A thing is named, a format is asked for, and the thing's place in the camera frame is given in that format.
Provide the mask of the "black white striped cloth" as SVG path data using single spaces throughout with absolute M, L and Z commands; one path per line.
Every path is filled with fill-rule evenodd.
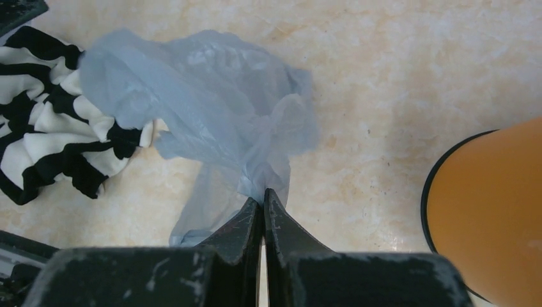
M 121 128 L 79 86 L 78 46 L 22 26 L 1 46 L 1 190 L 17 205 L 67 180 L 91 199 L 150 146 L 153 124 Z

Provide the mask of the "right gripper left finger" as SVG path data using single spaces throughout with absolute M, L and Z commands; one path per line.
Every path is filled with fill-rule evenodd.
M 191 248 L 58 251 L 25 306 L 257 306 L 263 212 L 253 199 Z

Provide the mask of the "orange gold-rimmed trash bin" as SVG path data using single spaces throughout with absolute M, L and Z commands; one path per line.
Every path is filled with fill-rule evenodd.
M 432 252 L 497 306 L 541 305 L 541 119 L 457 143 L 431 169 L 421 222 Z

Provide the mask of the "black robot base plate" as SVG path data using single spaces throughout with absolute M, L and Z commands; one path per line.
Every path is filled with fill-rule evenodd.
M 2 230 L 1 306 L 22 306 L 37 275 L 58 250 Z

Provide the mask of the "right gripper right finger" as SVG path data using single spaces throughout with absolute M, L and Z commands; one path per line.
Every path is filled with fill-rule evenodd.
M 337 252 L 265 191 L 270 306 L 471 306 L 458 270 L 429 253 Z

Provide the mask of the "translucent blue plastic trash bag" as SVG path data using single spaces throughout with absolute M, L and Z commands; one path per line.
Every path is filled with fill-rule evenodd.
M 267 189 L 286 202 L 290 159 L 319 142 L 311 73 L 231 33 L 155 42 L 116 30 L 85 51 L 79 77 L 121 128 L 162 120 L 161 157 L 201 163 L 171 246 L 199 244 Z

